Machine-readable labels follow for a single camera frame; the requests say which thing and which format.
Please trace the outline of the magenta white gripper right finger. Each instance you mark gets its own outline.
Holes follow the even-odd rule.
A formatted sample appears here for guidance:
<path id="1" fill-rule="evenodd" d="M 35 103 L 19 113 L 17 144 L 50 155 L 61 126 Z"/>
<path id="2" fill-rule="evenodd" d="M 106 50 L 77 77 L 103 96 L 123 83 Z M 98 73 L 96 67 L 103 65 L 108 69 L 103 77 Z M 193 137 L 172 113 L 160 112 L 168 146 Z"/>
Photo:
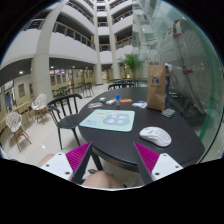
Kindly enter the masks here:
<path id="1" fill-rule="evenodd" d="M 137 142 L 134 145 L 136 163 L 144 182 L 154 182 L 182 169 L 167 153 L 157 154 Z"/>

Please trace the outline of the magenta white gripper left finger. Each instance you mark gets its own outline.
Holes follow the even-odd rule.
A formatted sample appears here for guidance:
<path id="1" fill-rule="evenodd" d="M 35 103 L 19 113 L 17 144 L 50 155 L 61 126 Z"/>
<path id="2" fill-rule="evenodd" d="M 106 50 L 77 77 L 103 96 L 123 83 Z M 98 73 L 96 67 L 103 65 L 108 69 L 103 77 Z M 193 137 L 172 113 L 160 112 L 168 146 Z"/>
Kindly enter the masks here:
<path id="1" fill-rule="evenodd" d="M 92 152 L 92 143 L 88 142 L 68 153 L 59 152 L 41 168 L 65 180 L 81 183 Z"/>

